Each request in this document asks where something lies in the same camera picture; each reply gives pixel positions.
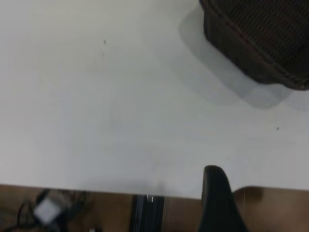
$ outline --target cable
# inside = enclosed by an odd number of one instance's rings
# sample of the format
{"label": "cable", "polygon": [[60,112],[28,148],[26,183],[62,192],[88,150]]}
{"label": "cable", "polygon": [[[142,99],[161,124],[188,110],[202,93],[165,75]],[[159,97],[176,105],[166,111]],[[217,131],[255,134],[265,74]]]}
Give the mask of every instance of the cable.
{"label": "cable", "polygon": [[51,193],[49,189],[43,190],[37,197],[35,203],[31,201],[23,202],[17,213],[16,225],[8,227],[0,232],[14,232],[17,230],[30,230],[34,228],[42,228],[47,232],[61,231],[67,232],[67,224],[77,214],[82,212],[85,208],[85,204],[88,199],[88,192],[74,192],[74,191],[57,191],[62,196],[67,196],[67,200],[70,203],[65,206],[63,212],[51,222],[51,224],[43,225],[40,222],[40,219],[34,215],[34,208],[41,204],[46,198],[55,197],[55,191]]}
{"label": "cable", "polygon": [[[29,215],[33,220],[31,223],[28,222],[28,221],[26,221],[24,223],[21,222],[21,216],[22,216],[22,213],[23,213],[26,206],[28,207],[27,215]],[[38,222],[33,217],[32,203],[30,201],[25,201],[21,204],[21,206],[18,209],[16,225],[10,226],[10,227],[2,230],[1,232],[13,232],[13,231],[17,231],[17,230],[30,230],[30,229],[37,227],[38,225],[39,225]]]}

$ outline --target white plug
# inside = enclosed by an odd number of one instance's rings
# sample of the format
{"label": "white plug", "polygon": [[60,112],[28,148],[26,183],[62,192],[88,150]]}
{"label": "white plug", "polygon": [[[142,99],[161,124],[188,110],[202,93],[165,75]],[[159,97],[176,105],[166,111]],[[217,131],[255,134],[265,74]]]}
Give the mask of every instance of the white plug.
{"label": "white plug", "polygon": [[45,198],[42,200],[40,204],[38,204],[34,208],[34,216],[43,224],[48,225],[52,223],[56,217],[58,217],[62,208],[56,202],[49,198]]}

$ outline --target white tabletop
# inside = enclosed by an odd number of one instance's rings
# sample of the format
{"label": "white tabletop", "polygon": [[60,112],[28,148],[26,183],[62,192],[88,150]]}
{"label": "white tabletop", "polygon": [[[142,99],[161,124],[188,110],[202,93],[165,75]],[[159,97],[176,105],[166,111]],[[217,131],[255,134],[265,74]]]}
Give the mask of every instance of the white tabletop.
{"label": "white tabletop", "polygon": [[244,76],[197,0],[1,0],[0,183],[200,198],[309,189],[309,92]]}

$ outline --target brown floor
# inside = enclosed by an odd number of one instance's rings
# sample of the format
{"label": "brown floor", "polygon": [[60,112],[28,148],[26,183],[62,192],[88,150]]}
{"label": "brown floor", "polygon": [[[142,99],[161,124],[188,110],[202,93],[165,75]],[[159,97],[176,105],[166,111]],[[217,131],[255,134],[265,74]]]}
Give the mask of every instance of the brown floor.
{"label": "brown floor", "polygon": [[[0,186],[0,230],[15,223],[24,200],[33,200],[36,188]],[[104,232],[127,232],[132,196],[92,193],[89,210],[70,224],[71,231],[100,227]],[[235,193],[239,211],[251,232],[309,232],[309,192],[246,188]],[[166,198],[162,232],[194,232],[201,215],[199,200]]]}

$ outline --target dark wicker basket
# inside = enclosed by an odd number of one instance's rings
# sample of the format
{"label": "dark wicker basket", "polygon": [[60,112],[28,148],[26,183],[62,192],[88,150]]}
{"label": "dark wicker basket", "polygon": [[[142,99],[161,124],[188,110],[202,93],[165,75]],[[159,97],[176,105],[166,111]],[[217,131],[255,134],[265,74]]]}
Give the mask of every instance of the dark wicker basket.
{"label": "dark wicker basket", "polygon": [[207,39],[261,83],[309,89],[308,0],[200,0]]}

